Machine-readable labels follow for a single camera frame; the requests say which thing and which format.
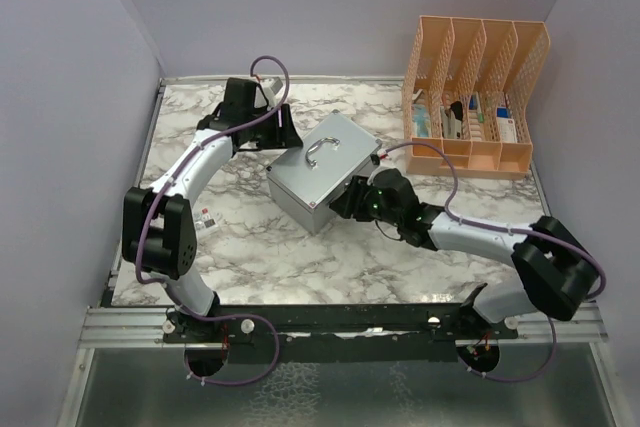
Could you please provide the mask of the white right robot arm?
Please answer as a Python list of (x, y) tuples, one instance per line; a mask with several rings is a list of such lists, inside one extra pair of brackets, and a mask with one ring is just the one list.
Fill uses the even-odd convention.
[(508, 317), (536, 311), (569, 321), (601, 279), (601, 269), (557, 219), (542, 216), (511, 227), (454, 217), (442, 206), (420, 201), (396, 169), (353, 177), (330, 208), (344, 219), (392, 225), (401, 241), (416, 248), (468, 253), (513, 268), (509, 279), (481, 284), (462, 303), (459, 325), (472, 338)]

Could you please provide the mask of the grey metal first aid case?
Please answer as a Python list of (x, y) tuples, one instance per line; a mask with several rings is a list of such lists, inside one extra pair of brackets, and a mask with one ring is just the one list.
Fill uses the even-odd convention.
[(312, 235), (335, 216), (330, 203), (355, 175), (369, 176), (371, 155), (381, 141), (347, 116), (334, 111), (267, 168), (272, 200)]

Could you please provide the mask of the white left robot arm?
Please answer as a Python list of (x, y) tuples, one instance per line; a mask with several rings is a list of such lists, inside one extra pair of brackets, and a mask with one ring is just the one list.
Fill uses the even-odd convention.
[(289, 85), (279, 78), (230, 78), (222, 101), (197, 124), (191, 143), (169, 170), (124, 197), (122, 257), (143, 285), (159, 283), (186, 329), (206, 342), (220, 332), (219, 297), (197, 272), (193, 205), (211, 178), (237, 153), (299, 148), (287, 104)]

